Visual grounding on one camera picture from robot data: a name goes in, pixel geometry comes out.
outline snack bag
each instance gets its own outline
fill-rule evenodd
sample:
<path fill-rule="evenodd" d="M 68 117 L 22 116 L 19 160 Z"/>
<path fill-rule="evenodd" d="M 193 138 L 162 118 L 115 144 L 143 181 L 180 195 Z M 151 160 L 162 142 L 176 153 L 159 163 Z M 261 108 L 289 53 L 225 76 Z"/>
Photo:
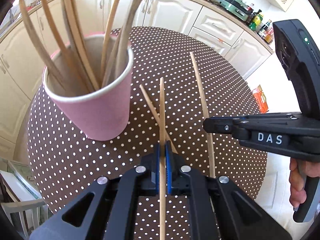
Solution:
<path fill-rule="evenodd" d="M 266 112 L 268 112 L 269 108 L 268 108 L 268 104 L 267 104 L 267 99 L 262 91 L 261 86 L 259 85 L 257 88 L 252 90 L 252 93 L 258 103 L 260 112 L 262 114 L 265 114 Z"/>

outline chair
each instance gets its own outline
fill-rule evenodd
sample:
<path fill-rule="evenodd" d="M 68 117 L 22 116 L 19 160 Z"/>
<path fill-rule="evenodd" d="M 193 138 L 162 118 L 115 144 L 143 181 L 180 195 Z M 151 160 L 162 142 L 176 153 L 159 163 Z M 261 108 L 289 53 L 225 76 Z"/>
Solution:
<path fill-rule="evenodd" d="M 40 226 L 40 222 L 44 222 L 48 220 L 48 208 L 42 199 L 22 201 L 22 202 L 11 202 L 11 203 L 1 203 L 1 206 L 4 210 L 5 215 L 8 217 L 9 221 L 12 223 L 11 214 L 19 213 L 20 222 L 22 225 L 23 233 L 25 239 L 29 239 L 29 228 L 32 226 L 28 225 L 25 219 L 24 212 L 27 210 L 31 210 L 32 214 L 32 222 L 33 222 L 33 230 Z M 43 219 L 40 219 L 40 208 L 45 206 L 44 208 L 44 216 Z"/>

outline brown tablecloth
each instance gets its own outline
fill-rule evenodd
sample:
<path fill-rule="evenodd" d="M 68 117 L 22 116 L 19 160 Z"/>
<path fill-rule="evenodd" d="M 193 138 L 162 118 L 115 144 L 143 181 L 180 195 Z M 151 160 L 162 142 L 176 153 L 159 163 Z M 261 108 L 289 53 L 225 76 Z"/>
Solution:
<path fill-rule="evenodd" d="M 166 124 L 186 163 L 209 175 L 202 129 L 202 108 L 189 52 L 195 54 L 211 116 L 259 113 L 252 93 L 238 72 L 212 48 L 184 34 L 155 27 L 135 27 L 130 119 L 117 138 L 90 140 L 51 101 L 41 85 L 28 122 L 30 165 L 44 201 L 53 212 L 76 197 L 99 176 L 113 179 L 140 163 L 159 140 L 158 126 L 143 98 L 143 84 L 159 109 L 159 79 L 166 87 Z M 214 134 L 216 173 L 229 176 L 255 198 L 265 174 L 264 152 L 241 147 L 230 135 Z M 158 197 L 139 199 L 135 239 L 159 236 Z M 167 197 L 166 233 L 189 238 L 185 197 Z"/>

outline hand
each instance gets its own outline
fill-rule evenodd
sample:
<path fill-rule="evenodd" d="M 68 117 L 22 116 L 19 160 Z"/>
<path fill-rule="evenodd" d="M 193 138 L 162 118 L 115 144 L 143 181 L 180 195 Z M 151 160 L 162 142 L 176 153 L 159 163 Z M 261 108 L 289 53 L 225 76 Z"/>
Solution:
<path fill-rule="evenodd" d="M 320 177 L 320 163 L 303 161 L 301 169 L 301 172 L 304 172 L 309 177 Z M 290 160 L 290 171 L 289 182 L 291 184 L 291 196 L 289 201 L 294 208 L 297 208 L 300 204 L 306 201 L 307 194 L 303 189 L 304 181 L 299 174 L 297 160 L 294 158 L 291 158 Z"/>

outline metal screw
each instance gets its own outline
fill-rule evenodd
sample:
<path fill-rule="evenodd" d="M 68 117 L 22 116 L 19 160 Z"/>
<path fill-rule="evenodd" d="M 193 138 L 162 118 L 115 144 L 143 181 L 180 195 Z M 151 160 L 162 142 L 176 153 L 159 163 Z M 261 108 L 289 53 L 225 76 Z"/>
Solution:
<path fill-rule="evenodd" d="M 219 177 L 220 183 L 226 184 L 229 182 L 229 178 L 227 176 L 221 176 Z"/>
<path fill-rule="evenodd" d="M 146 167 L 145 166 L 138 166 L 136 167 L 136 172 L 137 173 L 144 173 L 146 171 Z"/>
<path fill-rule="evenodd" d="M 108 182 L 108 178 L 107 178 L 107 177 L 104 177 L 104 176 L 99 177 L 99 178 L 97 179 L 97 182 L 98 182 L 98 184 L 100 184 L 100 185 L 106 184 L 106 183 Z"/>
<path fill-rule="evenodd" d="M 181 169 L 182 172 L 189 172 L 189 171 L 191 171 L 191 167 L 188 166 L 188 165 L 183 165 L 180 169 Z"/>

